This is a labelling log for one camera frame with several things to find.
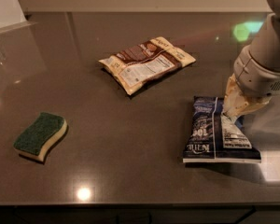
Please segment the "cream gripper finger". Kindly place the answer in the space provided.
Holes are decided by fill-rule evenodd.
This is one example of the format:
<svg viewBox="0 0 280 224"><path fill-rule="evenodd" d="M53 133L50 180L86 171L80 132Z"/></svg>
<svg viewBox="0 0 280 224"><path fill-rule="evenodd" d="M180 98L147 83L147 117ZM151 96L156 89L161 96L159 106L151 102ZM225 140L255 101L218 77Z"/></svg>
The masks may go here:
<svg viewBox="0 0 280 224"><path fill-rule="evenodd" d="M223 112L227 116L242 116L249 102L247 98L243 95L241 89L239 88L235 74L232 74L227 82L227 87L225 90Z"/></svg>
<svg viewBox="0 0 280 224"><path fill-rule="evenodd" d="M242 94L231 94L228 97L228 116L239 118L242 115L253 113L271 101L270 97L247 97Z"/></svg>

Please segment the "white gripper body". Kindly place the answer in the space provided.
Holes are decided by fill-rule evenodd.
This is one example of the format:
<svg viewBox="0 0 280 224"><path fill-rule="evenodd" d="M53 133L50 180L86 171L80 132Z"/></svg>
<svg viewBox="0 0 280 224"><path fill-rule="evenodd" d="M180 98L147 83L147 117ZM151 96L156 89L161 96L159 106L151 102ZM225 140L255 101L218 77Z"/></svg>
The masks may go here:
<svg viewBox="0 0 280 224"><path fill-rule="evenodd" d="M280 95L280 72L257 63L245 46L234 62L233 73L242 93L247 97Z"/></svg>

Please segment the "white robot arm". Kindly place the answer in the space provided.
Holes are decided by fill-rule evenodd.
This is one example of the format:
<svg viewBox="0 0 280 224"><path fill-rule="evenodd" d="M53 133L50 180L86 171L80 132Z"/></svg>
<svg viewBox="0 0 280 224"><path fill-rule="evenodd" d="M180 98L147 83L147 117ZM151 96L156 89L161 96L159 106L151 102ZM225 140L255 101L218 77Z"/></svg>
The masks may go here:
<svg viewBox="0 0 280 224"><path fill-rule="evenodd" d="M267 3L273 12L241 50L227 82L223 112L231 118L255 112L280 95L280 0Z"/></svg>

